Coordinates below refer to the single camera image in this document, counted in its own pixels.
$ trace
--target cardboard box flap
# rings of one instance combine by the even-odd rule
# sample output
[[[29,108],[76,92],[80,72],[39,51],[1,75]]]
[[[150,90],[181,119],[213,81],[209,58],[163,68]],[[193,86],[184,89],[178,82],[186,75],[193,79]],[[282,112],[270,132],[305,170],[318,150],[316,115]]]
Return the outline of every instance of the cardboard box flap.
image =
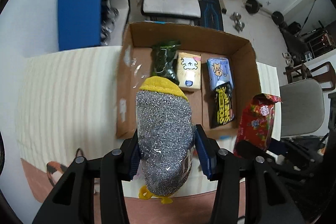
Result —
[[[180,50],[231,56],[244,45],[250,44],[245,38],[198,26],[140,22],[132,23],[130,27],[134,47],[152,47],[158,42],[176,39],[181,42]]]
[[[117,135],[128,131],[128,112],[130,110],[129,91],[131,85],[130,66],[133,57],[132,35],[129,26],[126,27],[123,47],[120,52],[117,76]]]
[[[244,108],[251,99],[261,93],[255,52],[251,43],[244,45],[231,57],[236,89],[236,120],[239,123]]]

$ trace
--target blue gripper pad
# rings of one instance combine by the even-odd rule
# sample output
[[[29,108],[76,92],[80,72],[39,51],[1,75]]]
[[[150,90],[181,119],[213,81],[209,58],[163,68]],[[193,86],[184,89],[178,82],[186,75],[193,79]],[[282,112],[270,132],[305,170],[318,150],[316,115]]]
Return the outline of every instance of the blue gripper pad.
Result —
[[[129,169],[129,176],[131,180],[137,174],[139,164],[140,164],[140,149],[139,144],[137,143],[131,155],[131,163]]]
[[[195,147],[199,162],[201,163],[203,174],[207,176],[208,180],[211,180],[217,164],[216,153],[211,147],[211,144],[200,124],[196,125],[196,130],[194,133]]]

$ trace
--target yellow sponge cap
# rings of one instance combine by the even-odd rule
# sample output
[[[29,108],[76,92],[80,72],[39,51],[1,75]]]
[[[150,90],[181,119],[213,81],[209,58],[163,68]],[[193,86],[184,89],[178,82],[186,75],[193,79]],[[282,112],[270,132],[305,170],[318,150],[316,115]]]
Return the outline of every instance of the yellow sponge cap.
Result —
[[[175,96],[183,97],[185,100],[188,101],[188,98],[184,95],[178,85],[174,84],[169,79],[160,76],[152,76],[147,78],[145,82],[143,82],[143,84],[141,85],[140,90],[149,90],[172,94]]]

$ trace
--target white label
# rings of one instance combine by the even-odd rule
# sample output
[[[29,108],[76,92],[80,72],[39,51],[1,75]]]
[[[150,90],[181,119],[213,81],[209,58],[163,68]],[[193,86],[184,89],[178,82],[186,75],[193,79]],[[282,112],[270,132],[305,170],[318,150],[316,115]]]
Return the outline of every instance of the white label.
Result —
[[[131,46],[130,45],[128,45],[127,49],[125,50],[124,62],[127,67],[131,65]]]
[[[119,101],[119,113],[121,115],[121,121],[126,121],[126,100],[120,99]]]
[[[195,73],[193,71],[187,70],[185,72],[185,80],[195,82]]]

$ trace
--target green snack bag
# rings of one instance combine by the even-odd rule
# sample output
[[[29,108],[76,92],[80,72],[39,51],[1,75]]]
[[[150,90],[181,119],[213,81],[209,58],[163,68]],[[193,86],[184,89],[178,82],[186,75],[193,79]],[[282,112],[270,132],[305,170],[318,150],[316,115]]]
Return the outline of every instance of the green snack bag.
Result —
[[[160,42],[152,46],[153,71],[152,76],[160,76],[179,85],[176,72],[173,67],[176,51],[181,43],[177,40]]]

